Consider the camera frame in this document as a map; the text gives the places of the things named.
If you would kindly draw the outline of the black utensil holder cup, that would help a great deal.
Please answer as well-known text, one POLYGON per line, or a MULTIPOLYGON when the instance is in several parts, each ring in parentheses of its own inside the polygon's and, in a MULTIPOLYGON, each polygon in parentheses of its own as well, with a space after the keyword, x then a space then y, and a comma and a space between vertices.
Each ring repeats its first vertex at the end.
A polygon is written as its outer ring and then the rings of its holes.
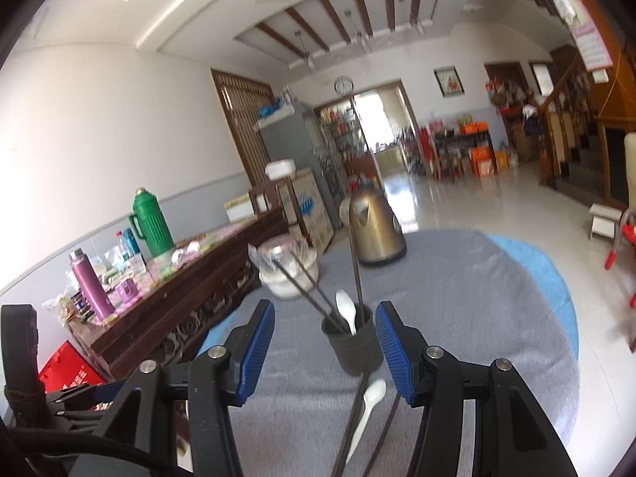
POLYGON ((356 328, 354 335, 343 334, 328 319, 321 322, 321 331, 327 336, 342 370, 351 377, 372 374, 380 369, 384 361, 372 310, 367 305, 362 306, 362 316, 356 319, 356 328))

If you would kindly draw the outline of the white plastic spoon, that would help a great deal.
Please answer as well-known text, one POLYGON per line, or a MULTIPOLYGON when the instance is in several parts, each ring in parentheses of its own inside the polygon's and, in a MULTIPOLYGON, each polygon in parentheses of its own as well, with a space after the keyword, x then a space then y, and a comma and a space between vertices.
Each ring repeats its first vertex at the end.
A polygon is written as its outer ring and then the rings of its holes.
POLYGON ((353 438, 347 453, 345 463, 348 464, 353 457, 359 442, 365 432, 368 421, 370 421, 373 409, 383 401, 387 391, 387 382, 383 379, 376 379, 371 382, 363 393, 363 410, 360 420, 355 428, 353 438))
POLYGON ((356 316, 357 309, 356 305, 348 295, 348 293, 344 290, 338 290, 335 294, 336 300, 336 308, 339 311, 339 315, 346 321, 350 334, 357 334, 357 326, 356 326, 356 316))

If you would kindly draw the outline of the dark wooden chopstick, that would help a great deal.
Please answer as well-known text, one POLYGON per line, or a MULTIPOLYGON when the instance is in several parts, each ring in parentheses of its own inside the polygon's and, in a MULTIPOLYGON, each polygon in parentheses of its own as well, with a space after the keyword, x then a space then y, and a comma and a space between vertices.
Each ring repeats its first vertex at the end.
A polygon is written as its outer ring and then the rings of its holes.
POLYGON ((363 393, 368 386, 368 380, 370 374, 364 372, 358 381, 356 394, 354 397, 353 405, 351 405, 349 417, 346 423, 346 429, 343 434, 341 443, 339 444, 339 451, 337 452, 334 464, 332 466, 331 477, 342 477, 346 466, 346 458, 353 441, 354 431, 356 428, 356 422, 359 420, 362 413, 363 406, 363 393))

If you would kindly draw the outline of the dark carved wooden sideboard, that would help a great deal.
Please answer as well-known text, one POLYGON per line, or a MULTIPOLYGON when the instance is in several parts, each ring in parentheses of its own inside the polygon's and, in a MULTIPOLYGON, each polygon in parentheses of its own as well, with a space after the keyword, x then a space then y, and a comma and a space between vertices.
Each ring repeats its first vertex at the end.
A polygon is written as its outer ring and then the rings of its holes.
POLYGON ((100 375, 129 376, 141 362, 162 366, 192 360, 208 332, 261 286, 247 248, 288 230, 283 211, 261 213, 176 273, 106 325, 73 318, 68 330, 100 375))

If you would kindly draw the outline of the grey table cloth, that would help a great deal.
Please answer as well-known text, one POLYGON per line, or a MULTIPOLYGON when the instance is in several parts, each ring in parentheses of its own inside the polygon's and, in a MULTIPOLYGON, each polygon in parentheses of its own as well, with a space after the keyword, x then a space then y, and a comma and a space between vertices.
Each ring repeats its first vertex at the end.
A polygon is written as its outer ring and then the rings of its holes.
POLYGON ((347 248, 231 317, 190 372, 197 476, 571 476, 574 350, 532 269, 478 231, 425 229, 361 272, 347 248))

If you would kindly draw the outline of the white plastic basin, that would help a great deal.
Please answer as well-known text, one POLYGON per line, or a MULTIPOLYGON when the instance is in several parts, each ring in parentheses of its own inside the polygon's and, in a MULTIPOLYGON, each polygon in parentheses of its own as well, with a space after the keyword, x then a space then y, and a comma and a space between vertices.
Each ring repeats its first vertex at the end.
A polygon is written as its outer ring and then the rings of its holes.
MULTIPOLYGON (((319 280, 318 252, 313 248, 309 248, 307 253, 301 257, 301 260, 304 266, 312 273, 312 276, 319 280)), ((289 273, 291 278, 297 278, 297 282, 300 283, 306 291, 312 289, 312 284, 299 272, 294 260, 291 260, 290 263, 283 264, 283 268, 289 273)), ((261 283, 271 294, 284 301, 290 301, 290 299, 297 298, 301 295, 301 292, 294 283, 278 269, 273 272, 260 271, 259 278, 261 283)))

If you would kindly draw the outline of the gold electric kettle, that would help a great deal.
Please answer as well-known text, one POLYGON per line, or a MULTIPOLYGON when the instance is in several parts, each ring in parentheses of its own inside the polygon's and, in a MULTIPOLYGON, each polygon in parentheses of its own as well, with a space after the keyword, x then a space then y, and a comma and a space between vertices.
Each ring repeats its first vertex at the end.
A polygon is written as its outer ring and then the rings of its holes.
POLYGON ((400 223, 383 192, 359 190, 347 196, 339 215, 353 237, 361 265, 384 266, 406 254, 400 223))

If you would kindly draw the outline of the dark chopstick on table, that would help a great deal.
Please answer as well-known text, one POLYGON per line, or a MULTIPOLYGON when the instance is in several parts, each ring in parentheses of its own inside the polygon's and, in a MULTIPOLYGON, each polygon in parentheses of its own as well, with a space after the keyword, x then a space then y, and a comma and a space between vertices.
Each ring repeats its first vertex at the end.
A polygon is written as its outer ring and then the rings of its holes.
POLYGON ((375 465, 375 462, 380 456, 380 452, 382 451, 383 446, 385 445, 386 438, 391 429, 392 422, 394 422, 395 416, 397 414, 400 401, 401 401, 401 395, 400 393, 397 392, 394 400, 392 401, 390 412, 388 413, 386 421, 384 422, 383 430, 380 432, 380 437, 378 438, 378 441, 376 442, 374 450, 371 454, 370 460, 368 460, 368 464, 366 464, 365 470, 363 471, 361 475, 362 477, 370 476, 371 471, 375 465))

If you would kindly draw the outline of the white chest freezer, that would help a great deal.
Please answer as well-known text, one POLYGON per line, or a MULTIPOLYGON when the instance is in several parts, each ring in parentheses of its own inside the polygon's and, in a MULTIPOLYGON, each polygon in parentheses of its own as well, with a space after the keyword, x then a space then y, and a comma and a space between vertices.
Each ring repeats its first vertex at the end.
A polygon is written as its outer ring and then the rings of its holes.
POLYGON ((295 238, 304 238, 319 254, 323 254, 334 236, 327 208, 310 169, 276 181, 278 195, 295 238))

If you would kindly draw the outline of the green thermos flask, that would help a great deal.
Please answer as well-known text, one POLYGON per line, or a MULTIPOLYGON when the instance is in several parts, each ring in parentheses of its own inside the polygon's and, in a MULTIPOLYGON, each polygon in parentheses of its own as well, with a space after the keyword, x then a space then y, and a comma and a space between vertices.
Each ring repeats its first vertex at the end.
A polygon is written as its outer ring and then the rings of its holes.
POLYGON ((174 250, 175 243, 156 196, 139 187, 133 201, 130 227, 147 246, 152 257, 174 250))

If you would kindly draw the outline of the white small stool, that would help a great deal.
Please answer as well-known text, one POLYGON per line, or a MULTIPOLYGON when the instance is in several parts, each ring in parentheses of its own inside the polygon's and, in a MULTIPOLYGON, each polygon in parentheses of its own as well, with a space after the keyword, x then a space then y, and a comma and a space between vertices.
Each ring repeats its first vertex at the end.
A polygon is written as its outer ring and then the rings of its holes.
POLYGON ((617 228, 622 217, 621 210, 601 204, 593 204, 589 207, 589 215, 591 216, 589 238, 616 238, 617 228))

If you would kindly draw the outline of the wooden staircase railing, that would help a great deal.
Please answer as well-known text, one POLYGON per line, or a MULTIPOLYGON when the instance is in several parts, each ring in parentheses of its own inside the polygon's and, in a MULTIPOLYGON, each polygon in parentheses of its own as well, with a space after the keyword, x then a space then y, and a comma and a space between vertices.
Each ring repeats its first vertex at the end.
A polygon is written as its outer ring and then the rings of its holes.
POLYGON ((583 205, 624 210, 630 202, 624 138, 635 121, 597 115, 580 55, 562 48, 555 53, 557 81, 540 112, 541 181, 583 205))

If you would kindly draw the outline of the cream chair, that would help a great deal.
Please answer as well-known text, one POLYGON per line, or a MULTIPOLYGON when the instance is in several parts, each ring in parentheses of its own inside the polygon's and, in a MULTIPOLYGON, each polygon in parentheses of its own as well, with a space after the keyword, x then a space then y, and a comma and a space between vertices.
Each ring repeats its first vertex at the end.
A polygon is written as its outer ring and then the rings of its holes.
POLYGON ((636 132, 629 132, 624 137, 624 149, 628 206, 636 209, 636 132))

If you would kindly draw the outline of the framed wall picture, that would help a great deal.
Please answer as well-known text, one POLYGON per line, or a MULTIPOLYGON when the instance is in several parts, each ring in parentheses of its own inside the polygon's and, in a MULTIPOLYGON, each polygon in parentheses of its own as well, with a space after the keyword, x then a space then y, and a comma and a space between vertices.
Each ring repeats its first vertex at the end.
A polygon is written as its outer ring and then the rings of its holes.
POLYGON ((436 68, 433 73, 444 98, 465 94, 460 77, 454 66, 436 68))

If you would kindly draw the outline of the wall calendar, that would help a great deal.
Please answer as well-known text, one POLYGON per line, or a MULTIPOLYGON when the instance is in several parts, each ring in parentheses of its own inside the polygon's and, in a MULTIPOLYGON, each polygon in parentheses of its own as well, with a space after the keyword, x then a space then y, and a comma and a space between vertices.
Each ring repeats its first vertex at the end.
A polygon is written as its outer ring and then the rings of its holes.
POLYGON ((593 72, 613 66, 609 50, 591 15, 581 0, 552 0, 566 23, 586 70, 593 72))

